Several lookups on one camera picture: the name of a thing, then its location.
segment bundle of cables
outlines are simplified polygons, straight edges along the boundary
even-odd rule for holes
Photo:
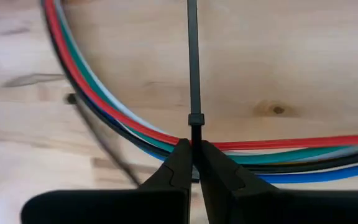
[[[179,138],[136,116],[98,80],[75,43],[60,0],[42,0],[42,7],[52,44],[76,96],[101,121],[141,150],[160,160],[168,157]],[[322,182],[358,175],[358,135],[213,144],[270,183]],[[304,149],[273,154],[230,152],[300,147]]]

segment red cable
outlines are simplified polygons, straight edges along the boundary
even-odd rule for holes
[[[122,122],[123,124],[135,129],[136,131],[145,134],[156,140],[176,145],[179,141],[174,136],[169,136],[164,133],[160,133],[145,127],[126,115],[112,108],[105,101],[103,101],[87,84],[82,74],[76,67],[70,52],[65,44],[65,40],[62,35],[61,27],[58,21],[56,9],[54,7],[53,0],[45,0],[45,8],[47,19],[50,23],[52,35],[58,45],[60,54],[62,56],[65,65],[69,69],[73,78],[78,83],[80,88],[91,98],[98,107],[110,114],[113,118]],[[309,139],[282,139],[282,140],[267,140],[267,141],[247,141],[247,142],[216,142],[213,143],[216,147],[222,151],[228,150],[251,150],[251,149],[283,149],[283,148],[294,148],[294,147],[329,147],[329,146],[349,146],[358,145],[358,135],[355,136],[335,136],[335,137],[324,137],[324,138],[309,138]]]

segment light wood surface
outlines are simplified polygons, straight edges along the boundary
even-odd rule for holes
[[[78,45],[109,90],[187,136],[185,1],[67,3]],[[199,15],[207,139],[358,133],[358,2],[201,0]],[[64,105],[72,90],[61,74],[38,2],[0,0],[0,223],[19,223],[22,204],[47,190],[132,187]],[[12,87],[24,82],[33,84]],[[142,179],[160,164],[100,127],[131,164],[147,167],[137,170]],[[358,189],[358,177],[278,186]],[[194,192],[191,220],[206,223]]]

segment black cable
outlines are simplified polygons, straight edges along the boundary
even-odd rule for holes
[[[126,129],[120,126],[119,123],[111,121],[107,118],[106,114],[101,111],[99,108],[95,107],[95,105],[90,101],[90,99],[85,95],[82,89],[78,86],[78,84],[74,81],[70,71],[68,71],[66,65],[62,60],[62,56],[58,50],[57,44],[54,40],[54,37],[51,33],[49,21],[46,19],[48,25],[48,31],[50,34],[50,39],[52,41],[52,45],[55,49],[55,53],[59,59],[60,65],[62,66],[65,75],[69,82],[71,83],[72,87],[74,88],[76,94],[84,101],[87,107],[105,124],[107,124],[111,129],[115,132],[120,134],[122,137],[126,138],[128,141],[135,144],[137,147],[147,150],[151,153],[160,155],[162,157],[168,157],[169,152],[164,151],[158,147],[155,147],[139,138],[134,136],[133,134],[129,133]],[[334,159],[328,159],[323,161],[315,161],[315,162],[306,162],[302,164],[280,164],[280,165],[242,165],[244,168],[248,169],[249,171],[256,173],[256,174],[283,174],[283,173],[292,173],[292,172],[306,172],[306,171],[316,171],[321,169],[330,169],[339,166],[346,166],[350,164],[358,163],[358,154],[339,157]]]
[[[132,183],[135,184],[136,187],[139,187],[141,185],[140,179],[136,176],[134,170],[130,167],[128,163],[124,162],[121,159],[119,154],[117,154],[114,150],[112,150],[109,147],[109,144],[104,140],[104,138],[101,136],[101,133],[99,133],[98,129],[90,121],[84,109],[78,104],[78,102],[76,102],[74,94],[70,94],[68,98],[71,98],[71,100],[69,101],[71,101],[71,103],[75,106],[77,112],[83,118],[85,124],[87,125],[93,136],[95,137],[100,148],[102,148],[103,151],[110,157],[110,159],[114,161],[114,163],[116,163],[118,167],[127,174],[128,178],[132,181]]]

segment green cable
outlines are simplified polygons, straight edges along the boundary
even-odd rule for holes
[[[62,22],[61,15],[59,15],[60,26],[62,27],[63,36],[67,43],[68,49],[70,51],[73,60],[76,63],[76,66],[80,70],[81,74],[83,75],[84,79],[87,81],[88,85],[109,105],[111,105],[114,109],[117,109],[115,105],[109,100],[109,98],[103,93],[97,83],[92,79],[89,71],[86,69],[82,59],[80,58],[76,48],[74,47],[74,40],[72,36],[68,33],[68,27]],[[156,139],[150,138],[128,126],[127,129],[132,131],[134,134],[138,135],[141,139],[154,146],[157,146],[161,149],[164,149],[168,152],[172,152],[174,146],[167,144],[165,142],[158,141]],[[237,156],[237,155],[228,155],[231,159],[236,161],[239,164],[268,164],[268,163],[279,163],[279,162],[288,162],[294,161],[298,159],[304,159],[308,157],[319,156],[322,154],[326,154],[329,152],[338,151],[341,149],[347,149],[350,146],[341,146],[341,147],[321,147],[321,148],[306,148],[306,149],[299,149],[289,152],[278,152],[274,154],[263,154],[263,155],[251,155],[251,156]]]

